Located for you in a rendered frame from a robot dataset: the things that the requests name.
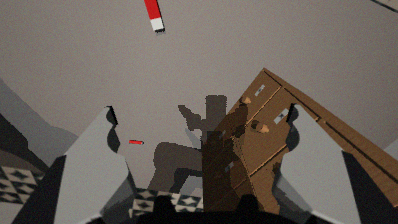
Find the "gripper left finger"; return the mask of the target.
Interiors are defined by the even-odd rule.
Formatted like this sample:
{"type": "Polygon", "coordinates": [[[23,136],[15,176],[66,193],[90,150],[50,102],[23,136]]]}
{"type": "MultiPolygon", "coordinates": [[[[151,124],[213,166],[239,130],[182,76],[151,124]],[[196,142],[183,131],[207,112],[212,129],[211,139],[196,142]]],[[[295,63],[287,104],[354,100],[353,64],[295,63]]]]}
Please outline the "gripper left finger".
{"type": "Polygon", "coordinates": [[[57,157],[11,224],[119,224],[137,196],[112,106],[57,157]]]}

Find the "brown wooden drawer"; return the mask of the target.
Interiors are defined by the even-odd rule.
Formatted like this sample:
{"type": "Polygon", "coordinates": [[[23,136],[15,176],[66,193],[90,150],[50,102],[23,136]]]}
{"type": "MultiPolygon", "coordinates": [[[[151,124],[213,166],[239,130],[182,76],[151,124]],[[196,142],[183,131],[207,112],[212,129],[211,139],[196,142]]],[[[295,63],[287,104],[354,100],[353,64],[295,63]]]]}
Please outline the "brown wooden drawer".
{"type": "Polygon", "coordinates": [[[203,166],[205,171],[234,139],[228,116],[226,116],[203,145],[203,166]]]}
{"type": "MultiPolygon", "coordinates": [[[[387,199],[398,211],[398,180],[390,175],[384,168],[372,160],[368,155],[356,147],[352,142],[329,125],[320,125],[334,141],[345,151],[353,154],[360,165],[383,191],[387,199]]],[[[280,206],[272,194],[272,185],[275,174],[283,155],[252,180],[252,184],[259,202],[261,211],[279,215],[280,206]]]]}
{"type": "Polygon", "coordinates": [[[248,184],[234,194],[231,198],[229,198],[226,202],[224,202],[215,211],[236,211],[239,201],[244,194],[251,194],[248,184]]]}
{"type": "Polygon", "coordinates": [[[285,140],[290,126],[286,119],[291,103],[299,104],[315,121],[322,119],[296,96],[282,89],[238,137],[249,175],[253,176],[287,148],[285,140]]]}
{"type": "Polygon", "coordinates": [[[239,135],[281,87],[270,75],[263,71],[260,73],[229,113],[236,135],[239,135]]]}
{"type": "Polygon", "coordinates": [[[211,211],[244,181],[247,178],[234,141],[204,174],[206,211],[211,211]]]}

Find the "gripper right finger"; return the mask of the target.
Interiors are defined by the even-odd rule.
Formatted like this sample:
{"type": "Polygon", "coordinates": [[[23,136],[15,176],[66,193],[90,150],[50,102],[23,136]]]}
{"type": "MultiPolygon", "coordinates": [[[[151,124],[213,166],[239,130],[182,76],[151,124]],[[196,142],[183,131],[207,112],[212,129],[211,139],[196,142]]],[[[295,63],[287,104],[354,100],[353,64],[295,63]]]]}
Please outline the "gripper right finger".
{"type": "Polygon", "coordinates": [[[398,211],[360,165],[297,103],[274,177],[279,215],[298,224],[398,224],[398,211]],[[279,204],[280,205],[279,205],[279,204]]]}

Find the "brown wooden chest of drawers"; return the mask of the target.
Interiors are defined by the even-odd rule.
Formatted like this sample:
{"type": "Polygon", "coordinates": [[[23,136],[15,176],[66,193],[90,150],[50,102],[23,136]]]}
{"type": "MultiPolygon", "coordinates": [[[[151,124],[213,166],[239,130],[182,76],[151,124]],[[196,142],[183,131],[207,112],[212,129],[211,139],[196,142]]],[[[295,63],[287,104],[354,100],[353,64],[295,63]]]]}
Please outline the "brown wooden chest of drawers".
{"type": "MultiPolygon", "coordinates": [[[[279,94],[279,92],[282,89],[287,90],[288,92],[290,92],[291,94],[293,94],[294,96],[296,96],[299,100],[301,100],[304,104],[306,104],[310,109],[312,109],[315,113],[317,113],[322,119],[320,119],[317,123],[319,125],[321,125],[322,123],[325,123],[327,125],[329,125],[330,127],[334,128],[335,130],[339,131],[343,136],[345,136],[348,140],[350,140],[354,145],[356,145],[359,149],[361,149],[365,154],[367,154],[370,158],[372,158],[376,163],[378,163],[381,167],[383,167],[387,172],[389,172],[393,177],[395,177],[398,180],[398,161],[393,158],[392,156],[390,156],[388,153],[386,153],[385,151],[383,151],[381,148],[379,148],[377,145],[375,145],[374,143],[372,143],[370,140],[368,140],[366,137],[364,137],[363,135],[361,135],[359,132],[357,132],[356,130],[354,130],[352,127],[350,127],[348,124],[346,124],[345,122],[343,122],[341,119],[339,119],[337,116],[336,118],[333,118],[334,116],[331,116],[331,114],[328,114],[329,112],[325,112],[325,110],[323,110],[323,108],[319,108],[321,106],[317,106],[317,104],[313,104],[315,103],[314,101],[311,102],[311,100],[309,100],[309,98],[303,98],[303,97],[307,97],[306,95],[303,96],[303,94],[298,94],[301,93],[299,90],[299,92],[295,92],[297,91],[296,88],[294,88],[292,85],[290,85],[289,83],[287,83],[286,81],[284,81],[283,79],[281,79],[280,77],[278,77],[277,75],[275,75],[274,73],[272,73],[271,71],[267,70],[266,68],[263,68],[261,70],[261,72],[257,75],[257,77],[254,79],[254,81],[250,84],[250,86],[246,89],[246,91],[243,93],[243,95],[239,98],[239,100],[235,103],[235,105],[231,108],[231,110],[228,112],[228,114],[226,116],[228,116],[230,125],[231,125],[231,129],[234,135],[234,140],[228,145],[228,147],[217,157],[217,159],[207,168],[207,170],[218,160],[218,158],[230,147],[230,145],[235,141],[237,148],[238,148],[238,152],[241,158],[241,162],[245,171],[245,175],[247,178],[247,181],[244,182],[240,187],[238,187],[234,192],[232,192],[228,197],[226,197],[222,202],[220,202],[217,206],[215,206],[211,211],[215,211],[218,207],[220,207],[224,202],[226,202],[229,198],[231,198],[234,194],[236,194],[239,190],[241,190],[245,185],[249,185],[251,194],[254,195],[256,198],[256,193],[252,184],[252,180],[257,177],[260,173],[262,173],[266,168],[268,168],[271,164],[273,164],[276,160],[278,160],[282,155],[284,155],[287,151],[289,151],[288,147],[285,148],[281,153],[279,153],[275,158],[273,158],[269,163],[267,163],[263,168],[261,168],[257,173],[255,173],[253,176],[249,175],[241,148],[240,148],[240,144],[238,141],[238,137],[242,134],[242,132],[255,120],[255,118],[267,107],[267,105],[279,94]],[[239,133],[239,135],[236,135],[231,117],[230,117],[230,111],[234,108],[234,106],[237,104],[237,102],[241,99],[241,97],[245,94],[245,92],[249,89],[249,87],[253,84],[253,82],[257,79],[257,77],[260,75],[261,72],[265,72],[266,74],[270,75],[272,78],[274,78],[277,82],[279,82],[282,87],[281,89],[271,98],[271,100],[260,110],[260,112],[249,122],[249,124],[239,133]],[[274,75],[275,76],[274,76],[274,75]],[[279,80],[279,78],[281,80],[279,80]],[[285,84],[287,83],[287,84],[285,84]],[[292,86],[293,88],[290,88],[292,86]],[[295,89],[295,90],[293,90],[295,89]],[[302,96],[301,96],[302,95],[302,96]],[[308,99],[308,100],[306,100],[308,99]],[[310,101],[310,102],[309,102],[310,101]],[[312,104],[311,104],[312,103],[312,104]],[[316,105],[316,106],[314,106],[316,105]],[[318,107],[318,108],[317,108],[318,107]],[[320,109],[320,110],[319,110],[320,109]],[[326,114],[325,114],[326,113],[326,114]],[[328,116],[327,116],[328,115],[328,116]]],[[[226,116],[224,117],[224,119],[226,118],[226,116]]],[[[224,120],[223,119],[223,120],[224,120]]],[[[222,120],[222,121],[223,121],[222,120]]],[[[220,124],[222,123],[222,121],[220,122],[220,124]]],[[[220,125],[219,124],[219,125],[220,125]]],[[[218,125],[218,126],[219,126],[218,125]]],[[[216,127],[216,129],[218,128],[218,126],[216,127]]],[[[215,129],[215,130],[216,130],[215,129]]],[[[214,130],[214,131],[215,131],[214,130]]],[[[213,131],[213,133],[214,133],[213,131]]],[[[212,133],[212,134],[213,134],[212,133]]],[[[211,134],[211,135],[212,135],[211,134]]],[[[210,136],[211,136],[210,135],[210,136]]],[[[209,136],[209,138],[210,138],[209,136]]],[[[208,138],[208,139],[209,139],[208,138]]],[[[207,140],[208,140],[207,139],[207,140]]],[[[205,141],[205,143],[207,142],[207,140],[205,141]]],[[[204,144],[205,144],[204,143],[204,144]]],[[[203,144],[203,145],[204,145],[203,144]]],[[[203,145],[201,147],[201,151],[202,151],[202,184],[203,184],[203,211],[206,211],[206,206],[205,206],[205,192],[204,192],[204,174],[205,171],[204,170],[204,166],[203,166],[203,145]]]]}

